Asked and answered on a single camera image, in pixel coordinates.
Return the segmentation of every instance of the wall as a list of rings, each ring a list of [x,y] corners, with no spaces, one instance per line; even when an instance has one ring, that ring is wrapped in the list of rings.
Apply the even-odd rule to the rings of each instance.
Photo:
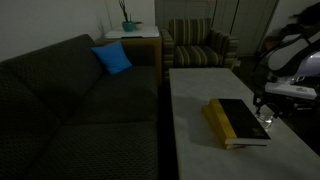
[[[269,28],[266,32],[268,35],[277,35],[279,31],[290,23],[296,23],[292,18],[294,14],[300,14],[307,7],[320,2],[319,0],[279,0],[278,6],[274,12]]]
[[[136,19],[154,24],[153,0],[126,3]],[[120,12],[118,0],[1,0],[0,61],[84,33],[98,39],[122,21]]]

